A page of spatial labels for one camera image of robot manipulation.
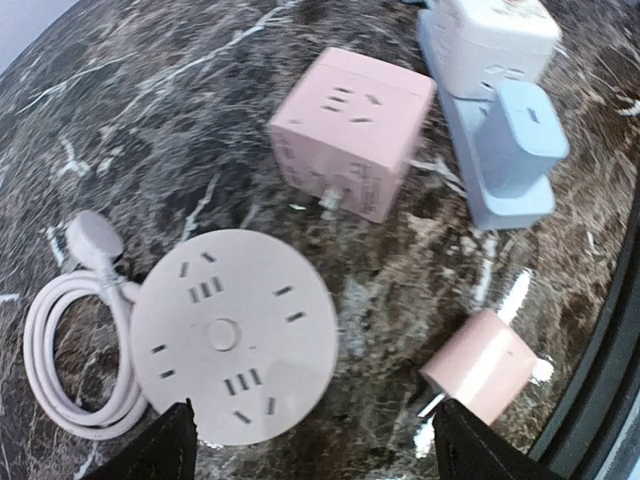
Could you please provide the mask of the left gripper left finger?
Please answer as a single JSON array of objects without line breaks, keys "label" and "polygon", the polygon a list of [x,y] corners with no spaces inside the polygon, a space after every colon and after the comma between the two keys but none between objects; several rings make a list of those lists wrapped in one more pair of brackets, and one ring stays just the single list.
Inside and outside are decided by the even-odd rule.
[{"label": "left gripper left finger", "polygon": [[196,465],[195,413],[189,399],[174,403],[142,434],[86,480],[193,480]]}]

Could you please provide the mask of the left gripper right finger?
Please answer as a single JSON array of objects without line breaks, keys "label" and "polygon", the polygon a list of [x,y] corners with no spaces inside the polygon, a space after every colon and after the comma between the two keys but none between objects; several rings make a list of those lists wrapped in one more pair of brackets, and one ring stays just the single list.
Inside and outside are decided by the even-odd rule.
[{"label": "left gripper right finger", "polygon": [[455,399],[433,417],[439,476],[449,480],[560,480]]}]

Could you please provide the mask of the pink charger plug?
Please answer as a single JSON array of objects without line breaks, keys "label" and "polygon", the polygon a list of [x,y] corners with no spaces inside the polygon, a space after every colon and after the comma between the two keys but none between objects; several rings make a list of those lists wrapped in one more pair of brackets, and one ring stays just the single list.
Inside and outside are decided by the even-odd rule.
[{"label": "pink charger plug", "polygon": [[528,383],[538,357],[492,310],[470,316],[420,369],[446,398],[492,424]]}]

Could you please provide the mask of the blue charger plug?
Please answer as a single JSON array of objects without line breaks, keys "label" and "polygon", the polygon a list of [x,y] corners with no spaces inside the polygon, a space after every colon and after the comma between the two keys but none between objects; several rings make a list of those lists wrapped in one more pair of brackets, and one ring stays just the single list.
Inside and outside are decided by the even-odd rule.
[{"label": "blue charger plug", "polygon": [[570,151],[547,93],[511,79],[499,84],[474,147],[486,189],[498,198],[523,195]]}]

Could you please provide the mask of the blue power strip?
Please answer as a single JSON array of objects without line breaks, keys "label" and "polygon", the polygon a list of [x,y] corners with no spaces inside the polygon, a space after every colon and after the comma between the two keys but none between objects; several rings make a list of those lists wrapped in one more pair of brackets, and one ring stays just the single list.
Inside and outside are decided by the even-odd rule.
[{"label": "blue power strip", "polygon": [[522,193],[507,197],[490,192],[485,175],[490,166],[514,167],[525,158],[513,150],[515,135],[497,127],[497,113],[509,107],[500,100],[470,100],[454,97],[445,87],[444,73],[435,53],[434,12],[421,10],[417,18],[417,39],[429,72],[438,85],[438,98],[446,118],[451,142],[466,190],[467,204],[481,230],[525,229],[553,213],[555,197],[546,175],[541,175]]}]

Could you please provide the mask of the pink cube socket adapter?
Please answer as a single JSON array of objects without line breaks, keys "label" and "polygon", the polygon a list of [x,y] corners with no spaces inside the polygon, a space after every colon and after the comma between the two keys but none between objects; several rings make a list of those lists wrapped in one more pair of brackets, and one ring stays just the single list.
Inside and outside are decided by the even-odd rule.
[{"label": "pink cube socket adapter", "polygon": [[384,222],[436,91],[429,76],[325,49],[268,123],[286,182],[327,210]]}]

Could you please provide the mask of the white cube socket adapter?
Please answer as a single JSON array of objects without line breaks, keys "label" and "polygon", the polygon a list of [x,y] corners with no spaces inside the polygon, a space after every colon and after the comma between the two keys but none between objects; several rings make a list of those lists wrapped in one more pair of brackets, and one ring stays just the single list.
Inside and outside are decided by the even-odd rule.
[{"label": "white cube socket adapter", "polygon": [[439,84],[485,100],[504,79],[539,81],[562,31],[539,1],[435,1],[431,42]]}]

